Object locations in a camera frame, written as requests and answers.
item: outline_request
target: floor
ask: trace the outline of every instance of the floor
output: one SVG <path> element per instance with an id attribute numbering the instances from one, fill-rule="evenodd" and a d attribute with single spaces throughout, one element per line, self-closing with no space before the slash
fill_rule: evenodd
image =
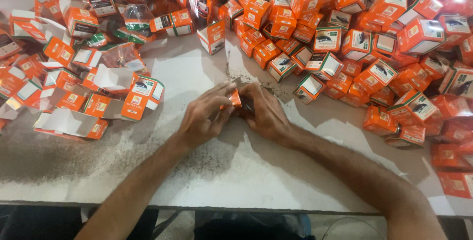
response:
<path id="1" fill-rule="evenodd" d="M 174 211 L 160 210 L 158 223 L 167 220 Z M 347 217 L 344 215 L 317 215 L 309 214 L 312 234 L 321 240 L 328 227 L 337 219 Z M 386 236 L 386 220 L 377 216 L 353 216 L 363 220 Z M 192 240 L 194 229 L 194 212 L 182 211 L 181 214 L 167 227 L 157 240 Z M 338 221 L 329 231 L 324 240 L 382 240 L 383 238 L 368 225 L 353 219 Z"/>

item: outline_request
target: left hand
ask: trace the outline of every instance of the left hand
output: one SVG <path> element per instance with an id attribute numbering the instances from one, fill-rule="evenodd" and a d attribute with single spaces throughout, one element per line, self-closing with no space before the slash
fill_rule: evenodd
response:
<path id="1" fill-rule="evenodd" d="M 193 149 L 220 134 L 223 125 L 235 109 L 228 99 L 228 94 L 235 88 L 235 83 L 226 81 L 189 103 L 181 127 L 176 133 L 182 144 Z M 222 105 L 226 105 L 227 108 L 220 110 Z M 209 116 L 217 111 L 216 118 L 210 121 Z"/>

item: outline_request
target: pile of boxes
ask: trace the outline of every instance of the pile of boxes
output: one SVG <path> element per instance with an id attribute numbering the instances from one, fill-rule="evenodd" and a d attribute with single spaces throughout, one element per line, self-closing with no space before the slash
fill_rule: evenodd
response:
<path id="1" fill-rule="evenodd" d="M 141 45 L 197 32 L 215 54 L 226 27 L 276 82 L 300 77 L 303 103 L 325 94 L 366 108 L 363 128 L 398 149 L 431 140 L 446 194 L 473 196 L 473 0 L 160 1 L 13 10 L 0 31 L 0 124 L 27 107 L 41 110 L 36 131 L 98 139 L 109 119 L 139 121 L 162 99 Z"/>

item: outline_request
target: white table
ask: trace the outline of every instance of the white table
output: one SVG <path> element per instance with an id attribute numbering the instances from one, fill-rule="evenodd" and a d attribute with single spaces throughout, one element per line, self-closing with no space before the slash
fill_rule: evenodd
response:
<path id="1" fill-rule="evenodd" d="M 0 7 L 13 8 L 11 3 Z M 208 55 L 197 34 L 170 37 L 140 50 L 164 101 L 139 122 L 113 121 L 101 140 L 77 143 L 31 128 L 23 112 L 0 137 L 0 202 L 100 203 L 180 125 L 187 104 L 224 80 L 260 81 L 282 102 L 289 119 L 315 134 L 356 149 L 404 176 L 438 215 L 473 216 L 473 200 L 445 196 L 426 149 L 401 151 L 362 130 L 365 110 L 326 96 L 305 105 L 292 92 L 302 77 L 278 84 L 247 58 L 226 31 L 226 47 Z M 153 206 L 375 213 L 330 172 L 305 155 L 263 140 L 232 118 L 221 135 L 186 157 L 158 189 Z"/>

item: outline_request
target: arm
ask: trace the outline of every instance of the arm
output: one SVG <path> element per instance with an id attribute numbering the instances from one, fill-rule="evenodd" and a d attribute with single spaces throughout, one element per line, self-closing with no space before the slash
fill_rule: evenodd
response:
<path id="1" fill-rule="evenodd" d="M 429 201 L 416 187 L 383 166 L 291 124 L 278 99 L 252 83 L 240 94 L 253 99 L 254 113 L 239 110 L 251 130 L 319 162 L 362 200 L 386 217 L 393 240 L 446 240 Z"/>
<path id="2" fill-rule="evenodd" d="M 234 108 L 226 97 L 235 84 L 221 83 L 191 102 L 181 127 L 140 164 L 103 202 L 76 240 L 126 239 L 172 169 L 193 148 L 220 134 Z M 214 121 L 209 116 L 218 112 Z"/>

